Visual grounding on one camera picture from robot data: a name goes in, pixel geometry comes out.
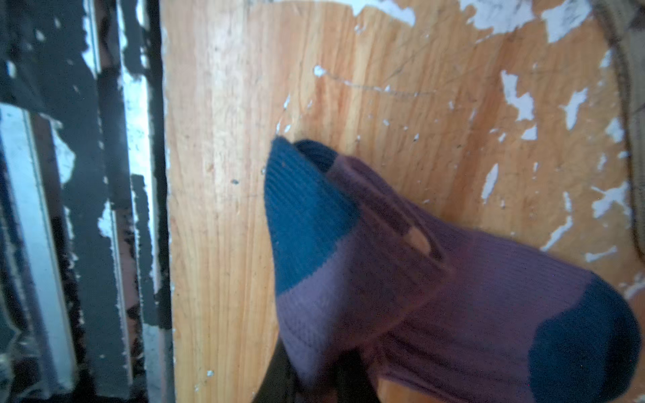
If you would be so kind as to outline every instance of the sock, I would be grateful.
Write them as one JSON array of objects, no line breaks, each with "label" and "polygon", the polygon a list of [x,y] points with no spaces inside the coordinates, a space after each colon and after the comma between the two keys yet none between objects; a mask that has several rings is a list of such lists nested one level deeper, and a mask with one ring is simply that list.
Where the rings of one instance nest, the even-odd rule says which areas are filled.
[{"label": "sock", "polygon": [[442,222],[320,143],[278,138],[266,174],[280,336],[305,386],[360,347],[372,373],[447,402],[627,390],[639,326],[594,273]]},{"label": "sock", "polygon": [[[322,164],[333,162],[331,150],[320,150]],[[280,338],[305,391],[328,389],[341,353],[399,324],[447,277],[439,249],[430,253],[402,211],[352,201],[281,137],[266,165],[264,203]]]}]

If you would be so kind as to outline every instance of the scratch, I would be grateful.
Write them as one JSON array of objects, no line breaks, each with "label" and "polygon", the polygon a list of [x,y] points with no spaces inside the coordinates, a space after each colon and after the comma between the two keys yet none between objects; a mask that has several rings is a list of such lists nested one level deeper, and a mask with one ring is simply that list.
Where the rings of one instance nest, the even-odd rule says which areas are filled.
[{"label": "scratch", "polygon": [[356,90],[361,90],[361,91],[370,91],[370,92],[380,92],[384,93],[387,95],[391,95],[393,97],[398,97],[398,98],[416,98],[416,97],[426,97],[429,95],[433,95],[436,91],[426,91],[426,92],[408,92],[408,91],[395,91],[391,90],[390,87],[382,88],[379,86],[372,86],[372,85],[364,85],[364,84],[355,84],[347,79],[344,79],[340,77],[339,75],[335,75],[333,73],[330,73],[329,71],[325,70],[321,66],[314,66],[313,68],[313,74],[318,77],[329,77],[331,80],[336,81],[338,83],[341,83],[347,87],[354,88]]}]

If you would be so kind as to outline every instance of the wooden floor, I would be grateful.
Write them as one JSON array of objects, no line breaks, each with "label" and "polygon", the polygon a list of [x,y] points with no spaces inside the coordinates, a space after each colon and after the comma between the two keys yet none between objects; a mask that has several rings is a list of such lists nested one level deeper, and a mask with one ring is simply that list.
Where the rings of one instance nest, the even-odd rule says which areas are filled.
[{"label": "wooden floor", "polygon": [[[642,322],[616,78],[584,3],[572,28],[575,13],[541,17],[562,0],[535,1],[514,32],[499,18],[513,0],[491,12],[390,2],[413,26],[395,7],[354,16],[339,3],[360,2],[161,1],[177,401],[248,402],[270,359],[263,166],[276,133],[360,157],[447,221],[595,271]],[[388,383],[379,393],[435,401]],[[639,397],[643,360],[621,402]]]}]

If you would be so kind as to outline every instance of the wooden board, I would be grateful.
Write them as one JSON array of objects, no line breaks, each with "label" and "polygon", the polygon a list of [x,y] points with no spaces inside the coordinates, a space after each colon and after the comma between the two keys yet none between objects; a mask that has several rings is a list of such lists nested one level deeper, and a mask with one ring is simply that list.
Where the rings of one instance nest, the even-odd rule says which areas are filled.
[{"label": "wooden board", "polygon": [[[179,402],[250,401],[272,353],[263,166],[276,132],[360,157],[447,221],[536,247],[561,232],[548,253],[642,303],[644,267],[620,190],[626,144],[605,132],[620,116],[617,85],[599,66],[608,49],[594,18],[549,43],[540,15],[561,0],[536,2],[535,19],[495,35],[469,23],[482,10],[457,0],[397,2],[414,26],[337,3],[162,1]],[[517,97],[530,94],[534,119],[517,121],[502,71],[517,75]],[[561,106],[585,88],[568,130]],[[534,125],[537,140],[523,140]],[[386,382],[379,393],[434,401]],[[621,401],[643,394],[641,360]]]}]

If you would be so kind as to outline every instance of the white paint chip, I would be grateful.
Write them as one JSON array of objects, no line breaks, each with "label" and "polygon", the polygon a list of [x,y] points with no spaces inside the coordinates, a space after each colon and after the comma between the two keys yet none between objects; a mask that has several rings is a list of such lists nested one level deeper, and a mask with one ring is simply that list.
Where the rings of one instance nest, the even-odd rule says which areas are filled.
[{"label": "white paint chip", "polygon": [[613,139],[613,142],[620,143],[625,137],[625,131],[622,129],[620,120],[617,117],[613,118],[609,125],[605,128],[605,133]]},{"label": "white paint chip", "polygon": [[316,77],[322,77],[322,76],[324,76],[325,74],[327,74],[327,70],[325,70],[324,68],[320,67],[320,66],[317,64],[317,65],[315,65],[315,66],[313,67],[313,74],[314,74]]},{"label": "white paint chip", "polygon": [[70,218],[70,214],[72,211],[67,208],[67,206],[63,206],[63,211],[65,213],[65,224],[67,226],[67,238],[69,241],[74,240],[74,227],[72,226],[72,219]]},{"label": "white paint chip", "polygon": [[537,140],[537,126],[533,126],[524,131],[521,137],[522,140],[535,141]]},{"label": "white paint chip", "polygon": [[564,235],[564,233],[570,230],[571,227],[573,227],[573,217],[568,215],[566,216],[566,222],[563,225],[556,228],[555,231],[551,232],[551,237],[549,238],[549,241],[543,247],[541,247],[540,250],[543,252],[546,252],[549,249],[551,249],[551,247],[555,245],[555,243],[559,241],[560,238],[562,238],[562,236]]},{"label": "white paint chip", "polygon": [[558,228],[555,229],[555,231],[551,232],[551,235],[549,237],[549,240],[544,244],[543,247],[540,248],[541,251],[548,251],[555,245],[557,241],[562,238],[565,232],[571,229],[573,227],[573,217],[571,216],[571,212],[573,211],[573,205],[571,204],[571,197],[569,196],[569,192],[563,192],[562,193],[562,198],[564,199],[564,209],[569,213],[566,217],[566,222],[559,226]]},{"label": "white paint chip", "polygon": [[72,178],[76,154],[63,140],[61,140],[60,136],[58,136],[58,130],[62,128],[62,124],[60,122],[52,121],[51,127],[52,139],[54,140],[54,151],[56,153],[56,165],[58,165],[58,175],[62,186]]},{"label": "white paint chip", "polygon": [[549,43],[559,41],[579,27],[590,13],[588,0],[564,0],[561,5],[543,11],[542,20],[546,22]]},{"label": "white paint chip", "polygon": [[624,181],[617,188],[601,190],[592,186],[591,189],[602,194],[601,199],[598,199],[591,204],[591,208],[593,209],[593,218],[598,219],[602,217],[607,211],[609,211],[611,205],[614,203],[622,207],[622,213],[625,216],[631,218],[631,208],[627,204],[627,196],[630,190],[630,183],[628,181]]},{"label": "white paint chip", "polygon": [[571,196],[569,192],[563,192],[562,198],[564,199],[564,209],[567,213],[573,213],[573,204],[571,203]]},{"label": "white paint chip", "polygon": [[81,52],[81,56],[85,64],[90,69],[90,72],[96,80],[98,72],[101,71],[101,65],[97,63],[96,55],[94,54],[94,45],[98,43],[95,32],[94,20],[94,3],[92,0],[83,0],[83,8],[85,14],[83,16],[83,30],[85,31],[85,45],[86,48]]},{"label": "white paint chip", "polygon": [[[645,290],[645,275],[643,273],[638,273],[634,276],[634,283],[622,292],[622,296],[626,300],[630,300],[636,296],[639,292]],[[641,399],[634,400],[636,403],[645,402],[645,395],[641,396]]]},{"label": "white paint chip", "polygon": [[600,159],[598,160],[598,165],[596,165],[596,170],[601,172],[604,169],[604,165],[607,163],[607,155],[602,153]]},{"label": "white paint chip", "polygon": [[497,176],[499,174],[499,164],[493,165],[490,172],[486,175],[486,182],[484,183],[484,188],[482,189],[482,200],[484,204],[488,202],[488,197],[493,193],[495,188],[495,183],[497,182]]},{"label": "white paint chip", "polygon": [[112,238],[112,207],[109,200],[105,201],[103,213],[98,219],[97,226],[102,237]]},{"label": "white paint chip", "polygon": [[599,68],[607,68],[611,65],[611,49],[608,49],[607,52],[605,52],[604,56],[602,56],[602,59],[600,60],[600,64],[598,65]]},{"label": "white paint chip", "polygon": [[[281,3],[283,1],[291,0],[273,0],[274,3]],[[328,2],[328,3],[338,3],[352,8],[354,17],[359,15],[365,7],[376,8],[377,10],[384,12],[389,15],[391,18],[406,23],[407,25],[414,26],[416,22],[416,17],[414,15],[414,10],[410,7],[401,8],[397,3],[394,3],[392,0],[313,0],[315,2]]]},{"label": "white paint chip", "polygon": [[15,68],[14,62],[11,60],[6,61],[6,73],[11,77],[12,79],[15,79],[17,74],[17,69]]},{"label": "white paint chip", "polygon": [[560,105],[560,109],[566,113],[566,128],[567,130],[573,129],[576,121],[578,120],[578,109],[580,105],[587,100],[587,88],[582,91],[574,91],[571,95],[568,105]]},{"label": "white paint chip", "polygon": [[525,92],[521,97],[517,97],[517,76],[507,74],[502,70],[502,84],[504,85],[504,96],[506,103],[517,109],[516,121],[532,121],[533,116],[533,97]]},{"label": "white paint chip", "polygon": [[608,250],[600,253],[585,253],[584,254],[584,260],[587,261],[587,263],[595,262],[598,259],[601,259],[605,256],[612,255],[614,253],[618,252],[618,248],[616,245],[610,247]]},{"label": "white paint chip", "polygon": [[491,35],[505,34],[535,19],[531,0],[459,0],[462,11],[475,8],[467,21],[478,30],[493,29]]}]

